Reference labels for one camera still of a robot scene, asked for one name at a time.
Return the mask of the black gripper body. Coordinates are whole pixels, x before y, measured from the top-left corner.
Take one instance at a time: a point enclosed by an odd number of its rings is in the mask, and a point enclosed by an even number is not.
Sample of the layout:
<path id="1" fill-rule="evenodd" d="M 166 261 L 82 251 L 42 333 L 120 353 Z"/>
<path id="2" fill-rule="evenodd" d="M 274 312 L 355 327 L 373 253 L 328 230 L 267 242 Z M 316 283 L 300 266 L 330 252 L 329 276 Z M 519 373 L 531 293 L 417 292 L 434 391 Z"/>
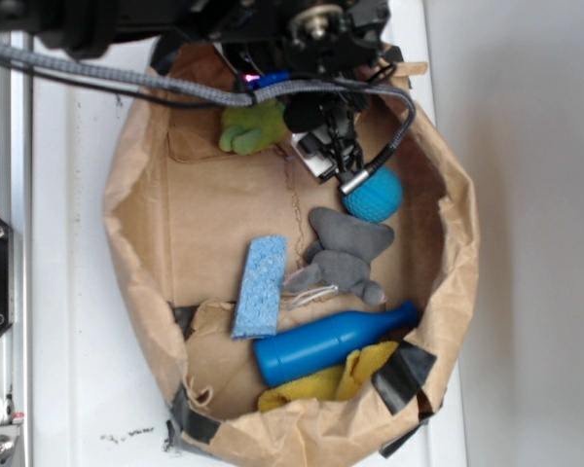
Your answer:
<path id="1" fill-rule="evenodd" d="M 232 62 L 266 75 L 336 76 L 383 55 L 387 1 L 234 1 L 213 29 Z"/>

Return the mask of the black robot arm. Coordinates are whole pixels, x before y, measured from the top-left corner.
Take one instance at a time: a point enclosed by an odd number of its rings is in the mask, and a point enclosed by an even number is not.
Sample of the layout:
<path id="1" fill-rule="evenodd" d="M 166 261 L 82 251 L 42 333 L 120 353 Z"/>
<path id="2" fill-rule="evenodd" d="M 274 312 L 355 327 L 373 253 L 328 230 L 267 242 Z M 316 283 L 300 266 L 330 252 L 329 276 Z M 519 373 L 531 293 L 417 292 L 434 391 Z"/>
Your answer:
<path id="1" fill-rule="evenodd" d="M 24 31 L 74 58 L 171 34 L 218 44 L 234 67 L 337 77 L 401 60 L 383 42 L 385 1 L 0 1 L 0 31 Z"/>

